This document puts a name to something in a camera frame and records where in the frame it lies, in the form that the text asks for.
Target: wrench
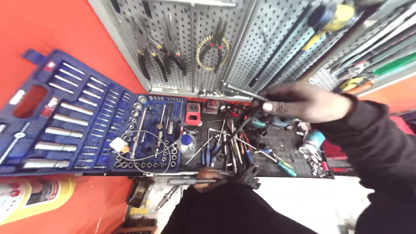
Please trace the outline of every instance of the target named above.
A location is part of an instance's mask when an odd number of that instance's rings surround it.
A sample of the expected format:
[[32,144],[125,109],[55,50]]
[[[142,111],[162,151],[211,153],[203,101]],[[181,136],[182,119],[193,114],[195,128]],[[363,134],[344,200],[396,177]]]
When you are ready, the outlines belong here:
[[13,147],[15,146],[15,144],[19,141],[20,138],[24,138],[26,136],[26,129],[29,127],[30,122],[27,122],[22,130],[20,132],[16,132],[14,137],[15,139],[12,141],[12,143],[9,145],[9,147],[7,148],[7,150],[3,153],[3,155],[0,157],[0,164],[2,164],[2,162],[4,161],[4,159],[6,159],[7,155],[10,153],[10,151],[12,151]]

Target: black sleeve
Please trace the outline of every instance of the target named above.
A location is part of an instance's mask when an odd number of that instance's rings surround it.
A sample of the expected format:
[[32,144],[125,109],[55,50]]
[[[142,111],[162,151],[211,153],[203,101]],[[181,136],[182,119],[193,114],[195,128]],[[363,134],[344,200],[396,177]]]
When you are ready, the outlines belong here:
[[400,201],[414,200],[415,137],[397,128],[388,118],[387,106],[347,96],[354,107],[346,117],[312,127],[343,149],[364,187]]

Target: fingernail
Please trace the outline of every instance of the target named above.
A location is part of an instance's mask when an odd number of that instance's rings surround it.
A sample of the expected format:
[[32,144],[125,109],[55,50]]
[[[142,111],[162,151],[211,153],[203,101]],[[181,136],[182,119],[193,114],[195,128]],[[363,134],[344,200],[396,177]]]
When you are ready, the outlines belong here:
[[263,111],[271,112],[273,110],[273,104],[271,102],[263,103]]

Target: hand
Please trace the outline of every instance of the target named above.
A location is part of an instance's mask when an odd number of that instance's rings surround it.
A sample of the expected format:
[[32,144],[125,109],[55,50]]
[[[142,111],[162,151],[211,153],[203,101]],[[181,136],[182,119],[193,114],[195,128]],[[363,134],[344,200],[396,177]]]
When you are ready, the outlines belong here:
[[260,94],[271,100],[263,104],[264,112],[310,123],[341,119],[353,106],[347,97],[302,82],[273,85]]
[[251,165],[246,167],[246,169],[240,169],[239,172],[234,175],[233,181],[239,184],[247,185],[252,189],[260,188],[261,183],[259,183],[259,179],[255,178],[257,173],[259,172],[259,167],[256,165]]
[[212,167],[201,168],[198,174],[196,175],[196,178],[197,179],[219,179],[215,183],[194,184],[193,186],[200,193],[211,191],[214,188],[227,183],[227,180],[223,179],[223,176],[218,172],[218,170]]

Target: plastic bottle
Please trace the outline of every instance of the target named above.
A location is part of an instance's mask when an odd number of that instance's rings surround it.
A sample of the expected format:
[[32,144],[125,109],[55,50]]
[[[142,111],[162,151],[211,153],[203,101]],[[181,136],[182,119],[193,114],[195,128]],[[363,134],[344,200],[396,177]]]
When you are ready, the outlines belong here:
[[183,134],[177,141],[178,150],[185,158],[192,157],[196,150],[196,139],[189,134]]

